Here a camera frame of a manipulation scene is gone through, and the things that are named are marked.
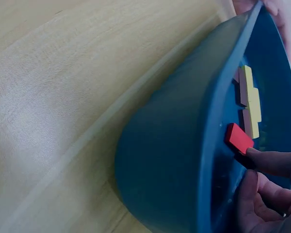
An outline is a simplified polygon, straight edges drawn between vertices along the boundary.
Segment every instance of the wooden block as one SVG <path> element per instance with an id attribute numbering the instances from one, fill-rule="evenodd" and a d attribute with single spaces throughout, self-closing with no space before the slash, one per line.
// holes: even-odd
<path id="1" fill-rule="evenodd" d="M 251 116 L 248 109 L 242 109 L 242 122 L 243 122 L 243 130 L 249 136 L 253 137 L 252 135 L 252 128 L 251 128 Z"/>
<path id="2" fill-rule="evenodd" d="M 260 137 L 259 124 L 256 121 L 251 121 L 252 139 Z"/>
<path id="3" fill-rule="evenodd" d="M 248 109 L 253 122 L 262 121 L 259 90 L 255 87 L 252 88 L 252 94 L 250 100 L 248 101 Z"/>
<path id="4" fill-rule="evenodd" d="M 246 154 L 247 149 L 254 145 L 252 139 L 236 123 L 228 125 L 225 142 L 242 154 Z"/>
<path id="5" fill-rule="evenodd" d="M 255 119 L 257 122 L 261 122 L 262 115 L 261 115 L 261 103 L 260 103 L 259 90 L 255 87 L 253 88 L 253 96 L 254 96 L 254 106 L 255 106 Z"/>
<path id="6" fill-rule="evenodd" d="M 248 92 L 247 92 L 247 82 L 246 76 L 243 69 L 238 69 L 238 78 L 239 78 L 239 89 L 240 89 L 240 100 L 239 103 L 246 107 L 248 106 Z"/>
<path id="7" fill-rule="evenodd" d="M 236 70 L 236 72 L 235 72 L 235 74 L 234 74 L 234 80 L 235 80 L 235 82 L 237 82 L 237 83 L 239 83 L 238 70 L 239 70 L 239 68 Z"/>
<path id="8" fill-rule="evenodd" d="M 246 76 L 247 89 L 253 88 L 252 69 L 249 66 L 243 66 L 242 70 Z"/>

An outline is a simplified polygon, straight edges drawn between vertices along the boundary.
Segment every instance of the brown block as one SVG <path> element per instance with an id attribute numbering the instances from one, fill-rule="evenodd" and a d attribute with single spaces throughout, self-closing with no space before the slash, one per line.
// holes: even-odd
<path id="1" fill-rule="evenodd" d="M 243 71 L 243 69 L 238 69 L 238 75 L 239 75 L 239 89 L 240 89 L 240 101 L 239 103 L 247 107 L 248 106 L 248 93 L 247 93 L 247 81 L 246 76 Z"/>

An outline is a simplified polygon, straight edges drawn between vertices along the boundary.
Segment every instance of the wooden table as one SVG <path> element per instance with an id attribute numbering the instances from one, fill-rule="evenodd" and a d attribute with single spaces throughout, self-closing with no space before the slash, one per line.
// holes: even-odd
<path id="1" fill-rule="evenodd" d="M 121 203 L 131 114 L 226 16 L 211 0 L 0 0 L 0 232 L 146 233 Z"/>

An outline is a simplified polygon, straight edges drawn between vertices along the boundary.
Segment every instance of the finger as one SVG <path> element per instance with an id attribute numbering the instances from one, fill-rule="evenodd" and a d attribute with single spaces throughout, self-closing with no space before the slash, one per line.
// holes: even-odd
<path id="1" fill-rule="evenodd" d="M 291 181 L 291 152 L 260 152 L 249 148 L 246 155 L 252 159 L 257 169 L 272 175 L 288 177 Z"/>
<path id="2" fill-rule="evenodd" d="M 291 214 L 291 190 L 271 182 L 265 175 L 258 173 L 258 193 L 276 211 Z"/>
<path id="3" fill-rule="evenodd" d="M 266 10 L 273 16 L 278 15 L 278 7 L 271 0 L 263 0 Z"/>
<path id="4" fill-rule="evenodd" d="M 258 174 L 247 170 L 239 189 L 237 218 L 242 232 L 251 232 L 263 219 L 254 212 L 254 200 L 258 187 Z"/>
<path id="5" fill-rule="evenodd" d="M 265 222 L 283 220 L 283 216 L 265 205 L 259 193 L 256 193 L 254 200 L 254 212 Z"/>
<path id="6" fill-rule="evenodd" d="M 254 148 L 249 148 L 246 155 L 253 160 L 257 169 L 276 176 L 290 177 L 291 152 L 261 152 Z"/>

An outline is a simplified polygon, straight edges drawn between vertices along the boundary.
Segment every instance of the fingernail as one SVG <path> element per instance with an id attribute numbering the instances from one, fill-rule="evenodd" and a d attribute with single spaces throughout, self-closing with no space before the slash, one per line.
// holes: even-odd
<path id="1" fill-rule="evenodd" d="M 254 148 L 248 148 L 246 151 L 246 154 L 257 154 L 257 153 L 260 153 L 260 151 Z"/>

